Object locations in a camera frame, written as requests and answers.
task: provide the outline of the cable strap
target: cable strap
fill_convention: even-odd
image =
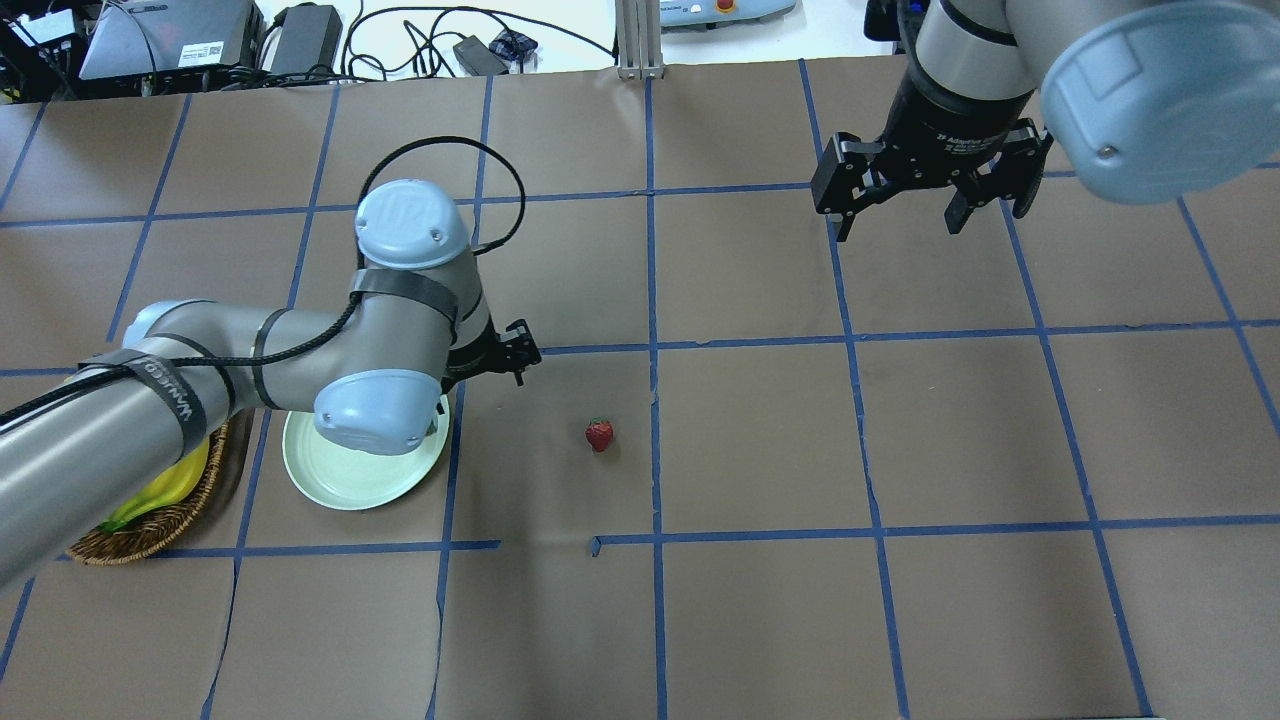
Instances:
[[[125,368],[142,384],[151,388],[165,402],[182,428],[182,456],[200,447],[209,434],[205,425],[205,406],[201,405],[191,383],[165,357],[148,355],[128,347],[95,355],[79,364],[79,369]]]
[[[449,332],[458,324],[458,297],[448,287],[417,273],[388,268],[365,268],[351,281],[352,292],[396,295],[421,302],[449,322]]]

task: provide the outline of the light blue joint cap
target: light blue joint cap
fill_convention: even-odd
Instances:
[[[1044,124],[1094,195],[1166,202],[1280,149],[1280,15],[1183,0],[1085,33],[1041,85]]]
[[[151,332],[151,327],[156,324],[174,307],[182,307],[191,302],[212,302],[211,300],[163,300],[160,302],[152,302],[142,310],[138,311],[138,316],[129,323],[129,327],[124,328],[124,337],[120,340],[120,347],[133,347],[138,341],[147,337]]]
[[[374,455],[404,455],[435,421],[440,380],[413,370],[365,370],[316,396],[315,425],[329,442]]]
[[[439,186],[419,179],[381,184],[356,209],[360,250],[397,270],[425,270],[470,247],[458,206]]]

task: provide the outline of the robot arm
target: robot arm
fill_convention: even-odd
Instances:
[[[124,350],[68,382],[124,378],[0,423],[0,587],[242,409],[314,411],[326,439],[398,455],[435,429],[436,401],[454,383],[485,372],[520,382],[541,360],[524,320],[494,331],[468,233],[439,187],[383,184],[361,201],[356,228],[367,263],[343,315],[152,305]]]
[[[810,182],[840,241],[908,190],[955,187],[951,233],[996,199],[1021,218],[1055,136],[1085,187],[1128,204],[1213,187],[1280,149],[1277,0],[934,0],[914,37],[910,5],[868,5],[868,31],[896,24],[908,55],[884,131],[836,133]],[[1052,136],[1019,118],[1037,87]]]

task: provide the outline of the laptop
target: laptop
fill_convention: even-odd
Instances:
[[[253,0],[133,0],[104,6],[79,77],[148,76],[148,44],[161,77],[253,67],[261,26]]]

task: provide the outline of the blue tape grid line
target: blue tape grid line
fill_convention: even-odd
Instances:
[[[762,184],[723,184],[723,186],[692,186],[692,187],[667,187],[667,188],[652,188],[652,190],[614,190],[604,192],[550,192],[543,195],[529,195],[525,197],[527,202],[559,202],[563,200],[611,200],[617,197],[646,197],[646,196],[667,196],[667,195],[728,195],[740,192],[782,192],[788,190],[808,190],[809,183],[804,182],[780,182],[780,183],[762,183]],[[479,205],[475,197],[458,197],[454,199],[457,205],[475,206]],[[515,195],[500,195],[497,197],[485,197],[485,205],[512,205],[520,202],[520,197]],[[65,219],[51,219],[51,220],[5,220],[0,222],[0,229],[15,229],[15,228],[46,228],[46,227],[68,227],[68,225],[102,225],[114,223],[142,223],[146,220],[161,223],[169,220],[209,220],[216,218],[257,218],[265,215],[301,215],[303,213],[351,213],[355,210],[355,205],[316,205],[311,208],[310,205],[294,205],[288,208],[260,208],[260,209],[244,209],[244,210],[204,210],[196,213],[155,213],[150,215],[104,215],[99,218],[65,218]]]
[[[658,387],[658,224],[653,193],[655,177],[653,78],[644,81],[645,270],[649,302],[649,471],[653,482],[653,533],[662,537],[662,418]],[[667,720],[667,585],[662,543],[653,543],[653,643],[658,720]]]
[[[1226,295],[1226,286],[1222,284],[1222,278],[1217,274],[1217,268],[1213,266],[1213,259],[1210,258],[1208,246],[1204,245],[1204,238],[1201,237],[1199,228],[1196,225],[1196,218],[1192,217],[1190,208],[1187,206],[1187,201],[1181,197],[1178,199],[1178,209],[1183,214],[1183,220],[1187,222],[1187,229],[1192,233],[1192,241],[1196,242],[1196,250],[1199,251],[1201,260],[1204,261],[1204,270],[1208,273],[1208,278],[1213,283],[1217,299],[1222,302],[1222,310],[1226,311],[1226,319],[1231,331],[1235,332],[1235,340],[1240,343],[1240,351],[1244,354],[1244,361],[1249,366],[1249,374],[1253,375],[1253,383],[1257,386],[1258,395],[1262,397],[1262,405],[1267,409],[1267,415],[1271,416],[1271,427],[1275,429],[1276,434],[1280,436],[1280,413],[1276,413],[1276,404],[1271,396],[1271,389],[1267,387],[1267,382],[1262,377],[1262,370],[1258,368],[1258,360],[1253,355],[1253,347],[1249,346],[1249,338],[1244,334],[1244,327],[1240,324],[1240,319],[1235,314],[1235,306],[1231,304],[1231,299]]]
[[[704,542],[778,542],[809,539],[874,538],[883,534],[887,538],[933,538],[951,536],[1004,536],[1028,533],[1078,533],[1092,532],[1098,527],[1103,530],[1151,530],[1170,528],[1215,528],[1280,525],[1277,515],[1202,515],[1194,518],[1120,518],[1112,520],[1064,520],[1051,523],[992,523],[969,525],[901,525],[876,528],[803,528],[782,530],[721,530],[701,533],[664,533],[596,536],[591,539],[591,555],[599,556],[608,546],[649,544],[654,542],[704,543]]]
[[[1242,320],[1240,325],[1249,328],[1275,328],[1280,327],[1280,319]],[[1216,331],[1228,329],[1233,324],[1225,320],[1211,320],[1203,323],[1151,323],[1146,325],[1068,325],[1057,328],[1044,328],[1050,336],[1071,334],[1123,334],[1123,333],[1149,333],[1149,332],[1180,332],[1180,331]],[[887,332],[887,333],[854,333],[855,343],[864,342],[902,342],[920,340],[965,340],[965,338],[992,338],[992,337],[1037,337],[1036,328],[992,328],[972,331],[919,331],[919,332]],[[714,347],[762,347],[780,345],[840,345],[845,342],[844,336],[803,336],[803,337],[745,337],[708,341],[662,341],[658,350],[703,350]],[[582,355],[590,352],[644,352],[649,348],[641,343],[617,345],[570,345],[559,347],[544,347],[543,355]]]
[[[0,370],[0,378],[23,378],[37,375],[70,375],[76,368],[26,368],[15,370]]]
[[[809,67],[804,59],[797,61],[800,83],[804,88],[805,108],[809,113],[809,131],[813,136],[814,156],[822,160],[822,131],[818,123],[818,110],[813,101],[813,86],[809,83]],[[854,336],[854,323],[845,299],[844,269],[840,263],[840,249],[836,242],[836,228],[827,223],[827,245],[831,251],[831,266],[836,279],[836,300],[840,305],[840,322],[844,324],[845,352],[849,356],[849,386],[854,400],[854,416],[858,429],[858,447],[863,457],[863,482],[867,486],[867,505],[870,510],[873,537],[876,539],[876,565],[879,573],[881,602],[884,607],[884,630],[888,641],[890,662],[893,670],[893,689],[897,694],[897,714],[904,720],[911,717],[910,702],[906,694],[906,674],[902,670],[902,647],[897,633],[897,611],[893,606],[893,585],[890,579],[888,552],[884,547],[884,525],[881,519],[879,501],[876,498],[876,484],[872,479],[870,456],[867,451],[867,409],[863,404],[861,375],[858,368],[858,346]]]
[[[236,548],[232,552],[232,600],[227,606],[227,625],[223,632],[223,647],[218,652],[218,666],[214,669],[214,678],[209,683],[209,694],[200,708],[200,720],[209,720],[214,711],[214,696],[218,693],[218,678],[223,674],[223,661],[227,660],[227,646],[232,638],[232,623],[236,618],[236,597],[239,591],[239,570],[244,560],[244,542],[248,539],[248,524],[253,514],[253,498],[257,497],[257,480],[262,471],[262,456],[266,455],[266,436],[271,429],[271,411],[262,413],[262,427],[257,432],[257,450],[253,452],[253,465],[248,475],[248,486],[244,488],[244,510],[241,512],[241,525],[236,533]]]
[[[13,646],[18,642],[18,630],[22,629],[22,618],[27,614],[27,602],[31,601],[31,591],[36,587],[36,578],[28,578],[27,583],[22,585],[22,596],[18,598],[18,607],[13,614],[13,621],[9,623],[9,634],[4,641],[4,653],[0,655],[0,682],[4,680],[4,673],[9,669],[9,659],[13,657]]]
[[[489,143],[489,119],[493,115],[493,76],[485,78],[484,85],[484,105],[480,114],[480,142]],[[485,158],[486,152],[479,151],[479,159],[476,160],[476,195],[475,195],[475,218],[474,225],[471,228],[471,245],[477,245],[480,242],[480,210],[485,202],[484,197],[484,173],[485,173]],[[453,511],[457,505],[458,497],[458,462],[462,457],[462,411],[466,405],[467,386],[466,383],[458,384],[457,395],[454,396],[457,402],[453,407],[453,442],[449,446],[449,483],[445,489],[444,496],[444,528],[442,530],[442,539],[444,541],[444,550],[440,551],[440,568],[439,574],[435,579],[435,610],[436,619],[439,621],[439,628],[436,629],[435,641],[435,676],[431,680],[431,694],[426,703],[426,720],[435,720],[435,710],[438,706],[438,693],[440,689],[440,664],[444,661],[444,609],[448,601],[448,587],[449,587],[449,561],[453,556],[451,550],[451,543],[453,543]]]
[[[1138,665],[1138,653],[1133,646],[1133,637],[1129,634],[1129,621],[1125,619],[1124,603],[1120,601],[1120,588],[1116,584],[1115,570],[1111,568],[1111,555],[1107,551],[1107,541],[1102,534],[1102,525],[1098,523],[1098,509],[1093,502],[1093,491],[1089,487],[1089,477],[1084,469],[1084,457],[1080,454],[1080,445],[1075,437],[1075,425],[1071,421],[1071,410],[1066,404],[1066,393],[1062,391],[1062,379],[1057,373],[1057,363],[1053,359],[1053,347],[1050,343],[1050,334],[1044,331],[1044,316],[1041,313],[1039,301],[1036,297],[1036,287],[1032,283],[1030,269],[1023,254],[1023,243],[1018,237],[1018,227],[1014,224],[1014,215],[1009,210],[1005,200],[1000,201],[1000,211],[1005,217],[1005,228],[1009,231],[1009,240],[1014,247],[1014,256],[1018,260],[1018,272],[1023,277],[1023,287],[1027,291],[1027,302],[1032,309],[1032,318],[1039,334],[1041,351],[1044,354],[1044,365],[1048,368],[1050,382],[1053,386],[1053,397],[1057,400],[1059,415],[1062,418],[1062,430],[1066,434],[1068,448],[1071,452],[1071,462],[1075,465],[1075,477],[1080,486],[1080,496],[1084,500],[1084,510],[1089,518],[1089,527],[1093,534],[1093,544],[1097,547],[1098,562],[1102,566],[1102,579],[1107,587],[1107,596],[1111,600],[1111,611],[1115,614],[1116,632],[1120,635],[1120,646],[1124,650],[1125,662],[1129,666],[1129,678],[1133,682],[1134,694],[1138,700],[1138,710],[1143,716],[1152,715],[1151,701],[1147,698],[1147,685],[1142,679],[1142,667]]]
[[[489,115],[493,109],[493,76],[485,77],[484,81],[484,105],[480,114],[480,142],[489,145]],[[471,245],[480,245],[480,208],[485,204],[484,197],[484,168],[485,160],[489,159],[489,154],[477,150],[476,155],[476,191],[472,196],[472,213],[474,218],[471,222]],[[513,201],[518,202],[520,199],[516,197]]]
[[[120,316],[124,314],[124,305],[129,300],[129,290],[133,287],[133,278],[138,273],[138,263],[142,260],[142,251],[147,246],[147,236],[151,233],[151,223],[160,206],[160,196],[164,195],[164,183],[169,179],[169,169],[173,168],[173,159],[178,154],[178,142],[182,141],[182,129],[187,126],[187,114],[191,111],[191,95],[182,101],[182,114],[178,115],[178,126],[173,131],[173,140],[169,142],[169,152],[165,155],[164,167],[160,169],[160,179],[156,181],[156,191],[151,196],[151,206],[147,217],[142,222],[142,233],[138,234],[138,243],[133,247],[133,258],[129,260],[129,272],[124,275],[124,284],[120,287],[120,299],[115,302],[115,313],[111,315],[111,325],[106,331],[106,342],[115,341],[115,333],[120,327]]]
[[[333,127],[338,119],[338,99],[342,94],[342,86],[333,86],[333,96],[329,99],[329,117],[325,120],[324,138],[320,141],[320,160],[316,163],[316,174],[311,181],[311,199],[307,201],[306,213],[307,218],[302,223],[302,240],[298,241],[298,258],[293,263],[293,279],[289,282],[289,300],[285,302],[285,307],[293,307],[294,301],[298,299],[298,287],[302,283],[302,265],[307,260],[307,245],[311,240],[311,224],[315,222],[316,217],[316,202],[320,201],[320,183],[324,179],[324,167],[329,160],[329,141],[333,140]]]
[[[438,691],[440,688],[440,662],[444,661],[444,607],[448,600],[449,559],[453,550],[461,550],[463,543],[453,542],[453,509],[458,497],[458,462],[462,456],[462,410],[467,398],[467,384],[458,384],[453,404],[453,441],[449,445],[449,483],[444,496],[444,529],[442,532],[440,569],[435,579],[435,611],[440,626],[435,641],[435,678],[431,680],[431,697],[426,706],[426,720],[435,720]],[[489,547],[497,547],[494,542]]]
[[[45,119],[45,110],[47,109],[49,102],[42,102],[40,110],[36,110],[36,119],[31,122],[31,129],[27,131],[27,140],[22,142],[22,150],[18,151],[18,158],[13,163],[9,179],[4,183],[4,192],[0,192],[0,210],[4,210],[5,202],[9,201],[9,193],[13,192],[13,186],[18,182],[18,173],[22,170],[23,163],[27,161],[27,152],[31,151],[31,143],[36,140],[36,131],[40,129],[40,122]]]
[[[164,550],[155,553],[157,559],[183,557],[314,557],[317,555],[389,555],[397,552],[443,552],[458,550],[497,550],[499,541],[421,541],[421,542],[372,542],[360,544],[285,544],[260,547],[187,547]]]

